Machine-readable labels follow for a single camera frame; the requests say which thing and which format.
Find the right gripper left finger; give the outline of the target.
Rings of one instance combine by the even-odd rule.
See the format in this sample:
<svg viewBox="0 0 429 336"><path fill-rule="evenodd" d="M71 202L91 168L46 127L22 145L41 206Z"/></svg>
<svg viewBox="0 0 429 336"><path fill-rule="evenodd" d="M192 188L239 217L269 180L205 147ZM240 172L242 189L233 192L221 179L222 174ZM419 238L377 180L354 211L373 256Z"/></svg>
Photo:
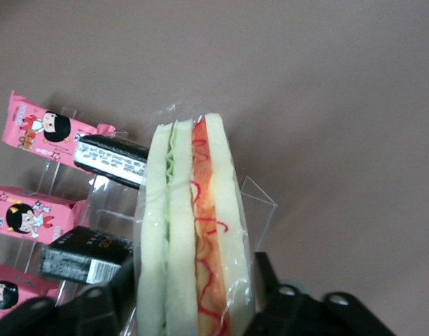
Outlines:
<svg viewBox="0 0 429 336"><path fill-rule="evenodd" d="M4 335L119 335L136 304L134 259L127 259L108 283L86 286L70 302L57 306L35 297L0 319Z"/></svg>

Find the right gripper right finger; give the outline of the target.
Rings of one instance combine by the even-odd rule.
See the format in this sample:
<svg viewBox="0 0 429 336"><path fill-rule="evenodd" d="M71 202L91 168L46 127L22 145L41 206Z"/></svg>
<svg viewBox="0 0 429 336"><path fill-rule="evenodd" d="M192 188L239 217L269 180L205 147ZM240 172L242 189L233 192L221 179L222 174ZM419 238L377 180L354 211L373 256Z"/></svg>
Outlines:
<svg viewBox="0 0 429 336"><path fill-rule="evenodd" d="M281 283L265 252L255 253L254 284L259 311L245 335L393 335L358 298L330 292L321 301Z"/></svg>

